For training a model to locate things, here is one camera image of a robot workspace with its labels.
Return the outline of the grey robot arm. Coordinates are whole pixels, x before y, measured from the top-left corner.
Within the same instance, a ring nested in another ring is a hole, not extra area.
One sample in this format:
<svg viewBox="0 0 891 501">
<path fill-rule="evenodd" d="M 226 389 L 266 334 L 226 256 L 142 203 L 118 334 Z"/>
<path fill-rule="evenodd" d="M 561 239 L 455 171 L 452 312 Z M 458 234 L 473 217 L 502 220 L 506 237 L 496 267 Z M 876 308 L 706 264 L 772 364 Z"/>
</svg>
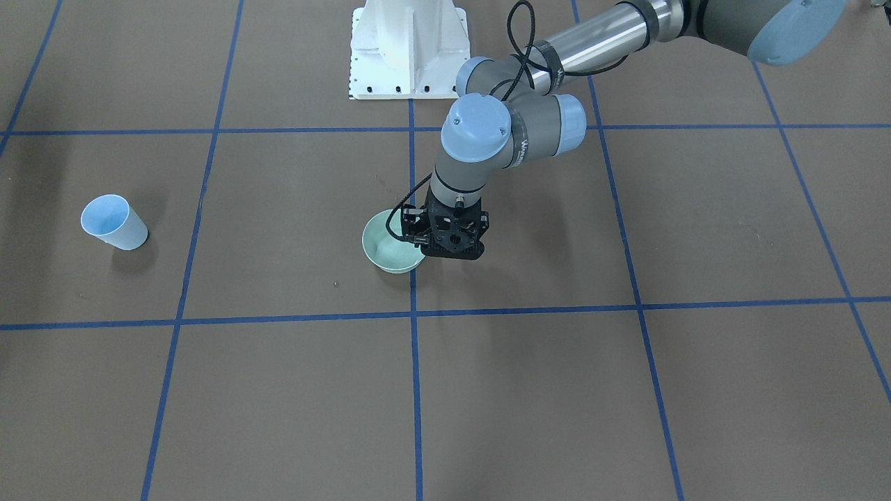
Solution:
<svg viewBox="0 0 891 501">
<path fill-rule="evenodd" d="M 476 260 L 489 216 L 482 193 L 501 169 L 573 151 L 585 139 L 588 117 L 567 80 L 593 77 L 655 42 L 694 37 L 783 66 L 814 50 L 837 25 L 844 1 L 620 1 L 604 13 L 547 38 L 537 37 L 532 4 L 516 2 L 530 20 L 528 40 L 508 39 L 502 59 L 474 57 L 456 74 L 457 99 L 443 121 L 441 149 L 421 181 L 419 207 L 401 200 L 383 228 L 389 237 L 428 257 Z"/>
</svg>

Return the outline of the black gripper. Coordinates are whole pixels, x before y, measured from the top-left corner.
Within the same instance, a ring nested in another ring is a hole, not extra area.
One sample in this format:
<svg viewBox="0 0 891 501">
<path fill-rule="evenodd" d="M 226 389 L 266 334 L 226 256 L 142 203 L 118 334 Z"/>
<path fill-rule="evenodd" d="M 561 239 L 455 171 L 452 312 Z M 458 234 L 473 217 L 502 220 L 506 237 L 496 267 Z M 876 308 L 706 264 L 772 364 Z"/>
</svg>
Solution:
<svg viewBox="0 0 891 501">
<path fill-rule="evenodd" d="M 488 228 L 488 212 L 480 200 L 452 208 L 428 196 L 420 208 L 405 204 L 401 209 L 402 237 L 428 257 L 480 259 L 486 250 L 482 237 Z"/>
</svg>

